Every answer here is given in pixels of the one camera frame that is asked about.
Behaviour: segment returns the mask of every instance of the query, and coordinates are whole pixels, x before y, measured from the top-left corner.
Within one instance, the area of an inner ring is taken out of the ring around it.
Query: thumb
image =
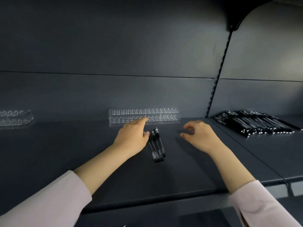
[[[190,142],[192,135],[189,135],[187,133],[181,133],[181,138],[184,138],[186,141]]]
[[[143,134],[143,139],[147,142],[149,140],[149,131]]]

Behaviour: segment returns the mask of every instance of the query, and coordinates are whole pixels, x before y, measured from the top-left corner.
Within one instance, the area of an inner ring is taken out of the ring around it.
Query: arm
[[[1,227],[72,227],[92,194],[127,159],[140,152],[149,132],[143,135],[146,118],[127,123],[114,144],[0,217]]]
[[[216,136],[208,124],[191,121],[185,129],[193,135],[181,137],[214,160],[222,179],[232,194],[231,202],[243,226],[301,226],[284,207],[249,173],[233,152]]]

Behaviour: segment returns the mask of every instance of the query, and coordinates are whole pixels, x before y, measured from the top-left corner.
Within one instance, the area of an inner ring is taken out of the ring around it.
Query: hand
[[[193,135],[181,133],[180,136],[195,148],[211,154],[212,151],[226,147],[214,133],[212,128],[201,120],[190,121],[183,126],[184,129],[193,131]]]
[[[139,153],[149,139],[149,132],[143,134],[144,125],[148,119],[141,118],[126,123],[118,132],[113,146],[129,154],[129,158]]]

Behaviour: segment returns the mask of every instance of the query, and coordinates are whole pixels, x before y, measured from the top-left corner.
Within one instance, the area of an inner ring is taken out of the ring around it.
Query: light pink shirt
[[[301,226],[259,181],[241,187],[230,199],[243,226],[246,224],[241,216],[249,227]],[[82,180],[74,172],[68,171],[1,216],[0,226],[73,227],[81,210],[91,200]]]

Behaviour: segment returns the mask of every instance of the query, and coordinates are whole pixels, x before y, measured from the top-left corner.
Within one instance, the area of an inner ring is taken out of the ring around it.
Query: person's left hand
[[[143,134],[144,125],[148,119],[141,118],[126,123],[118,132],[113,146],[128,152],[129,157],[139,153],[149,139],[149,132]]]

